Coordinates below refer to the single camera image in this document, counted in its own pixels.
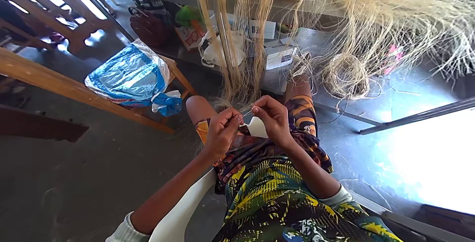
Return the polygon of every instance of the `wooden table leg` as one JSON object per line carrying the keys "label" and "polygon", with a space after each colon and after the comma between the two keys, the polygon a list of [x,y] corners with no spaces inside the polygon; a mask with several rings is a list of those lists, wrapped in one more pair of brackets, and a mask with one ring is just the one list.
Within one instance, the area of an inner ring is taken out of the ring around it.
{"label": "wooden table leg", "polygon": [[104,99],[84,84],[0,48],[0,73],[167,133],[170,127]]}

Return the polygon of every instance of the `metal rod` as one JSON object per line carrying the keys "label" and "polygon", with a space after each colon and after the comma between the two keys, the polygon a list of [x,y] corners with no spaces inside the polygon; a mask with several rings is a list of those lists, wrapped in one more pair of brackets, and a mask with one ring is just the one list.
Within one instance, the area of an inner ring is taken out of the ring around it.
{"label": "metal rod", "polygon": [[102,4],[99,3],[97,0],[90,0],[101,12],[104,14],[110,21],[112,21],[112,24],[119,29],[119,31],[127,38],[129,41],[133,42],[135,39],[122,27],[121,24],[119,24],[116,19],[109,13],[109,11],[102,6]]}
{"label": "metal rod", "polygon": [[358,133],[360,135],[367,135],[374,132],[379,132],[379,131],[387,130],[390,128],[398,127],[401,125],[406,125],[406,124],[413,123],[416,121],[421,121],[428,118],[434,118],[434,117],[442,116],[442,115],[449,114],[452,112],[457,112],[460,110],[466,110],[472,107],[475,107],[475,97],[463,99],[463,100],[460,100],[460,101],[457,101],[445,106],[441,106],[432,110],[427,110],[425,112],[414,114],[414,115],[397,119],[391,122],[386,122],[380,126],[363,129],[363,130],[360,130]]}
{"label": "metal rod", "polygon": [[[321,103],[318,103],[315,100],[313,101],[313,106],[316,107],[316,108],[326,110],[326,111],[331,111],[331,112],[334,112],[334,113],[337,113],[337,114],[341,114],[341,112],[337,112],[335,108],[324,105],[324,104],[321,104]],[[372,119],[368,119],[368,118],[365,118],[365,117],[362,117],[362,116],[358,116],[358,115],[355,115],[355,114],[347,112],[347,111],[344,111],[342,115],[353,118],[355,120],[365,122],[365,123],[376,125],[376,126],[383,125],[383,123],[381,123],[381,122],[377,122],[377,121],[372,120]]]}

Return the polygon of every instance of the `raffia fiber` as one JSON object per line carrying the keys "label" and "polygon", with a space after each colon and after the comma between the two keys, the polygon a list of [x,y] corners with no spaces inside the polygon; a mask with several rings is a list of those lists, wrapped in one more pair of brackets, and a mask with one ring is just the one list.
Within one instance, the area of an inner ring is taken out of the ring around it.
{"label": "raffia fiber", "polygon": [[[216,2],[221,12],[225,11],[226,0]],[[272,2],[258,3],[255,19],[259,29],[264,28]],[[199,3],[207,15],[207,0]],[[252,17],[252,5],[251,0],[236,2],[233,28],[242,30],[242,35]],[[387,69],[412,67],[423,56],[434,59],[434,73],[442,72],[447,78],[475,71],[475,0],[299,0],[294,6],[292,36],[297,36],[300,27],[316,27],[320,16],[335,7],[343,11],[344,17],[333,31],[336,38],[332,48],[318,58],[297,56],[291,76],[312,75],[317,70],[313,75],[337,98],[365,98],[372,76]],[[212,30],[211,22],[205,19],[205,24]],[[224,28],[226,32],[231,30],[230,26]],[[253,39],[253,60],[245,60],[239,66],[220,60],[224,63],[223,74],[229,75],[225,76],[223,98],[230,105],[246,108],[260,95],[260,80],[265,71],[263,36],[261,32]],[[391,45],[404,48],[400,62],[387,57]],[[232,48],[232,41],[226,46]]]}

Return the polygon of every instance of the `cardboard box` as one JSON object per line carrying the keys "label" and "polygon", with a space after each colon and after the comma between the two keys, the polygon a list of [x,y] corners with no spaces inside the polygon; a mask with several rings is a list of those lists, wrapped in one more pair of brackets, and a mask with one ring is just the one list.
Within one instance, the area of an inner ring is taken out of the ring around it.
{"label": "cardboard box", "polygon": [[295,53],[296,44],[290,41],[287,45],[288,40],[288,38],[284,38],[264,43],[266,70],[276,69],[292,63],[292,55]]}

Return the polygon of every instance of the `gray floor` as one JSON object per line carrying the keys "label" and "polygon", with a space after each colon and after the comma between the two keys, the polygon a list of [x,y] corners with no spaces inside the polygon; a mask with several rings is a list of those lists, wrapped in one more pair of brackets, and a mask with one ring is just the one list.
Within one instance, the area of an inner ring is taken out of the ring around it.
{"label": "gray floor", "polygon": [[[117,2],[122,7],[118,19],[130,28],[125,10],[130,0]],[[99,31],[94,37],[80,58],[60,50],[25,49],[21,55],[83,81],[124,46],[124,38],[114,32]],[[200,94],[217,95],[218,75],[185,63],[179,63],[179,68]],[[413,72],[422,76],[419,81],[426,77],[424,70]],[[397,90],[423,98],[397,92],[370,105],[390,102],[391,118],[406,116],[450,102],[454,96],[450,85],[448,92],[447,84],[439,85],[401,84],[410,88]],[[103,241],[200,147],[186,110],[172,118],[169,124],[178,130],[169,135],[35,87],[29,89],[29,96],[26,110],[46,111],[48,117],[72,119],[90,129],[76,143],[0,137],[1,241]],[[474,162],[473,149],[466,145],[470,132],[465,129],[475,123],[473,111],[367,136],[354,131],[370,125],[347,117],[325,124],[337,115],[317,110],[317,116],[322,146],[335,168],[333,176],[349,189],[409,216],[421,202],[474,213],[462,203],[463,197],[473,196],[464,181],[470,178]],[[210,241],[225,208],[225,198],[211,189],[187,227],[187,241]]]}

